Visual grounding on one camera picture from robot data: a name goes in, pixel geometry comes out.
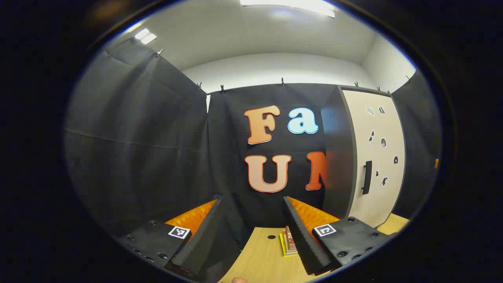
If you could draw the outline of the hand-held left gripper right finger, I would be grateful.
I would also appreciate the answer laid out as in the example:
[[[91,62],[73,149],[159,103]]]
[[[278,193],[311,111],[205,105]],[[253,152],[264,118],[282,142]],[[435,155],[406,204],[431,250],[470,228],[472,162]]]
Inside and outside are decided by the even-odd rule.
[[[339,219],[292,197],[283,197],[283,214],[309,275],[348,265],[396,235],[377,231],[356,217]]]

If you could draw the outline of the long ceiling light panel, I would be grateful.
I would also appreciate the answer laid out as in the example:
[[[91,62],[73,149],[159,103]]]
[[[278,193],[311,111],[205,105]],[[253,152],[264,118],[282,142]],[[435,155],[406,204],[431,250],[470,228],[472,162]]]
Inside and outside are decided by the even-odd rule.
[[[282,6],[335,18],[337,8],[325,0],[239,0],[242,6]]]

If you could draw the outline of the black backdrop cloth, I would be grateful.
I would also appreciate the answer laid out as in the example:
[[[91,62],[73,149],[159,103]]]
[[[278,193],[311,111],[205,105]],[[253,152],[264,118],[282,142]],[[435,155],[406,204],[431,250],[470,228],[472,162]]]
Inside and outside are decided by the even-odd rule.
[[[327,186],[321,108],[352,63],[266,53],[182,72],[135,38],[103,48],[72,93],[64,126],[74,188],[111,235],[169,195],[224,196],[218,245],[286,224],[283,197],[322,208]],[[394,208],[417,210],[441,153],[439,108],[416,70],[391,93],[406,141]]]

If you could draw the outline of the yellow cover book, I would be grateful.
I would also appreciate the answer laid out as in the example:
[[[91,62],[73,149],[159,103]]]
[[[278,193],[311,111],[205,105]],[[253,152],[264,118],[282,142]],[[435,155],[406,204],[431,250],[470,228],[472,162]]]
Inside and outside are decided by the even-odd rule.
[[[283,233],[279,234],[279,240],[280,240],[280,245],[281,245],[283,257],[291,257],[291,256],[298,255],[297,250],[288,250],[287,249],[287,245],[286,245],[285,237],[284,237]]]

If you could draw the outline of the white page thick book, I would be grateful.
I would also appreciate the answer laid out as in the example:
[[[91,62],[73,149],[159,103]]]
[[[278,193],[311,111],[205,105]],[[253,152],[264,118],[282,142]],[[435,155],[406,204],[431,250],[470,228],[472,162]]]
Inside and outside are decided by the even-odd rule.
[[[280,234],[280,242],[284,257],[298,254],[297,250],[295,249],[295,245],[291,244],[288,240],[287,231],[285,229],[283,229],[282,233]]]

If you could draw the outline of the white cabinet door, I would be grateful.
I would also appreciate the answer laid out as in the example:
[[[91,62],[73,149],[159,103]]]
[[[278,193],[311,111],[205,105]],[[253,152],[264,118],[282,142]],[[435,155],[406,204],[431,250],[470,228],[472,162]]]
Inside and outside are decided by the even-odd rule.
[[[391,215],[401,193],[405,172],[405,140],[401,120],[390,95],[345,88],[350,113],[356,167],[350,217],[377,228]],[[369,194],[362,194],[366,161],[372,160]]]

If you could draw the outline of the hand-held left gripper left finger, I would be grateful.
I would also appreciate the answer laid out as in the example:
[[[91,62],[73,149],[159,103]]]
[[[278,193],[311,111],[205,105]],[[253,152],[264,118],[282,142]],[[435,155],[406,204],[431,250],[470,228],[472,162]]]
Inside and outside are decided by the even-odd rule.
[[[210,255],[223,213],[222,195],[155,198],[118,226],[118,241],[149,265],[192,277]]]

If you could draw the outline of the dark grey cabinet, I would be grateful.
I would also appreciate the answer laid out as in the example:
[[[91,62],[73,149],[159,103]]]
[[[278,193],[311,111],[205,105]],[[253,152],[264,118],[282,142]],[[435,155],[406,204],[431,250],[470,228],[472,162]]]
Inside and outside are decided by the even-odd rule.
[[[372,90],[370,88],[336,85],[334,91],[331,95],[329,95],[325,104],[321,108],[322,124],[326,138],[327,158],[327,186],[325,188],[325,199],[322,209],[323,211],[339,218],[349,217],[349,211],[354,194],[354,176],[356,167],[356,149],[353,140],[354,133],[352,130],[352,122],[345,98],[342,94],[342,91],[345,88],[355,88],[356,90],[390,95],[392,98],[390,93]],[[406,141],[405,158],[407,161]]]

